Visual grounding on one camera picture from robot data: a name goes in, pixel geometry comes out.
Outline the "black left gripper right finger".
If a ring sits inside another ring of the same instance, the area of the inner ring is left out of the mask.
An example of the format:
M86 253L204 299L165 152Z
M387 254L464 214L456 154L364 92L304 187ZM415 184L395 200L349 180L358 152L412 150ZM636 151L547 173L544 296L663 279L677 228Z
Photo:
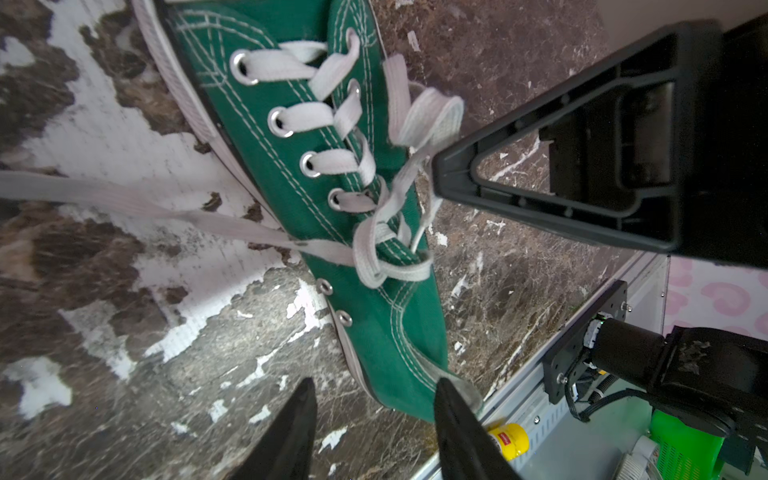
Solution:
M521 479L447 378L437 383L434 419L443 479Z

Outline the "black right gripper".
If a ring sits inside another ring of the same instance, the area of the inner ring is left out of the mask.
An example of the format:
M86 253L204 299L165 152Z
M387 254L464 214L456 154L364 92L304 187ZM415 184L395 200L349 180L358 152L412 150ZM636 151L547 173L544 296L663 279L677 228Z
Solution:
M546 191L481 174L529 134L548 148ZM445 199L575 240L764 269L767 17L724 43L714 20L659 28L440 152L433 179Z

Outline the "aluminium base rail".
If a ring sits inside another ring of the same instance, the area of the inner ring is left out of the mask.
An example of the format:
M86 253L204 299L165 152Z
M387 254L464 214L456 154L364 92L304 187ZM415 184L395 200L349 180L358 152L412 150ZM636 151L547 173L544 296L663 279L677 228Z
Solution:
M650 407L626 399L597 413L589 424L573 419L564 399L557 404L545 392L544 356L564 339L580 317L613 299L615 310L632 325L660 333L664 326L664 295L669 258L637 253L606 280L565 325L486 402L480 422L487 428L521 425L530 449L512 460L525 479L610 479L624 451L630 449L650 422Z

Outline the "green canvas sneaker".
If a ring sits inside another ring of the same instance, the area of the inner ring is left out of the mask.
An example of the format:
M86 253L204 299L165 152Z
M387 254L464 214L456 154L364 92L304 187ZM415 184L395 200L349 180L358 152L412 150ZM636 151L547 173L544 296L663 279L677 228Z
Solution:
M197 139L274 217L261 244L298 250L352 377L432 421L448 365L415 183L459 135L463 100L412 82L366 1L136 1L156 67Z

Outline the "yellow marker tube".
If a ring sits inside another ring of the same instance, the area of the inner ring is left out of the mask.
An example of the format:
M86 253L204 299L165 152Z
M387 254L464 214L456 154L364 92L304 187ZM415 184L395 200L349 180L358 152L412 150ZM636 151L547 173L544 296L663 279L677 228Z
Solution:
M530 438L525 429L518 424L504 424L488 431L502 457L510 462L530 449Z

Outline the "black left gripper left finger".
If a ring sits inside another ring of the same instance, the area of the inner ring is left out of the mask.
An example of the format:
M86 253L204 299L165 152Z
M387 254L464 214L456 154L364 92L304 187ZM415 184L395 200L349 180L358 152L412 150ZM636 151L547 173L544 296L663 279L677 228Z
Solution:
M317 425L314 381L302 379L241 465L227 478L308 479Z

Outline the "white shoelace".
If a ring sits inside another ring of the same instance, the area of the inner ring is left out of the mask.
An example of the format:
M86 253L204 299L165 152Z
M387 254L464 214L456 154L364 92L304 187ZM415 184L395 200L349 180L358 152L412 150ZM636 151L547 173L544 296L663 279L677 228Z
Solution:
M299 160L299 171L308 178L351 175L357 180L357 189L334 188L327 195L332 210L365 217L350 243L295 240L234 217L204 211L173 211L148 201L138 191L87 179L9 170L1 174L1 196L10 200L84 204L122 215L179 220L228 238L292 248L332 264L355 268L361 282L371 289L388 279L424 281L432 270L430 253L420 253L416 263L395 265L380 259L377 247L387 241L398 241L417 253L420 239L442 200L432 195L417 230L411 230L402 214L407 193L434 153L457 138L464 103L457 96L448 97L410 81L402 55L384 60L389 139L395 146L412 150L395 178L386 181L378 174L368 140L358 128L362 116L360 85L355 80L349 82L347 96L339 107L332 108L326 102L349 77L360 57L362 44L354 29L348 29L346 39L345 53L329 53L327 44L303 40L283 42L273 49L239 49L232 53L229 67L234 78L245 86L271 81L308 82L312 101L288 108L275 107L269 112L267 126L274 136L289 138L331 127L341 139L353 141L351 148L308 151Z

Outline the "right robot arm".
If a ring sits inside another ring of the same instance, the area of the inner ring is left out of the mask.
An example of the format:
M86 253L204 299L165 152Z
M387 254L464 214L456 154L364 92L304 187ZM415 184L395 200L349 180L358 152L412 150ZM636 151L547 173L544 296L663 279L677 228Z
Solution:
M451 201L567 238L767 265L767 19L657 29L440 152ZM767 344L707 327L628 324L623 283L543 358L544 388L588 422L626 398L767 449ZM628 388L575 408L596 370Z

